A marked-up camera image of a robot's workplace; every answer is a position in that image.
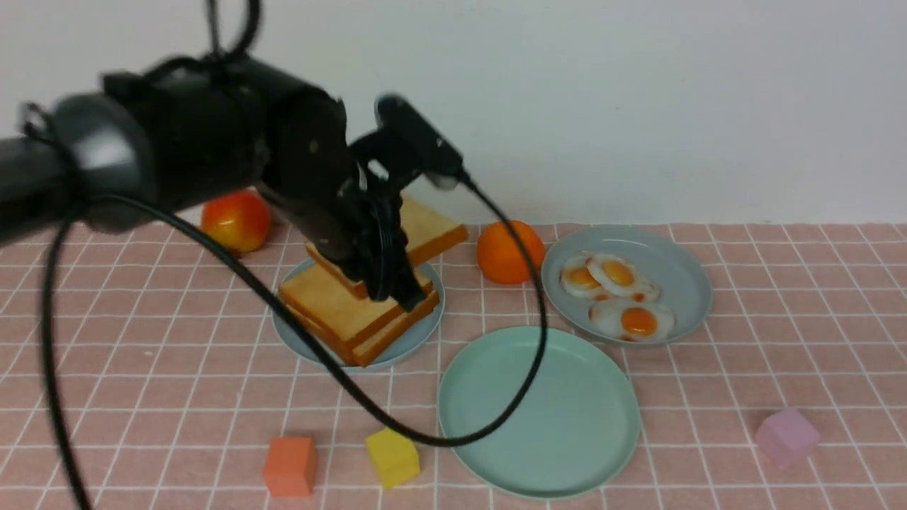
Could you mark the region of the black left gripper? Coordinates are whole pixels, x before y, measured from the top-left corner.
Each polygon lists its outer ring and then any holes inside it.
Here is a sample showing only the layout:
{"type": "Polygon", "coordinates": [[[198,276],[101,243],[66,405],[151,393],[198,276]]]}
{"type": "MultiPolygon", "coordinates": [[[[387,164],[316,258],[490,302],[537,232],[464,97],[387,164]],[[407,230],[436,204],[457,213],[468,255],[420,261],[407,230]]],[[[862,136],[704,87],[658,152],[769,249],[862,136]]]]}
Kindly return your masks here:
{"type": "Polygon", "coordinates": [[[398,201],[365,178],[346,139],[344,107],[299,91],[269,116],[271,158],[260,193],[347,278],[376,302],[412,311],[427,297],[406,251],[398,201]]]}

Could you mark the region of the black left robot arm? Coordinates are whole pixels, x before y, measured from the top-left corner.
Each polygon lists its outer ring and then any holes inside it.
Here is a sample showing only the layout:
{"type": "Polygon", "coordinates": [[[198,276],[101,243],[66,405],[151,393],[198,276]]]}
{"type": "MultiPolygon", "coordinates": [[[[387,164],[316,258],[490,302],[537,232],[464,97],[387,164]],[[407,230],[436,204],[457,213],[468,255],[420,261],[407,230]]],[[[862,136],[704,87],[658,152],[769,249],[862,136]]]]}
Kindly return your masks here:
{"type": "Polygon", "coordinates": [[[117,194],[169,213],[258,188],[373,300],[425,298],[405,260],[400,197],[365,177],[343,101],[252,58],[149,76],[110,72],[58,101],[45,127],[2,141],[2,244],[117,194]]]}

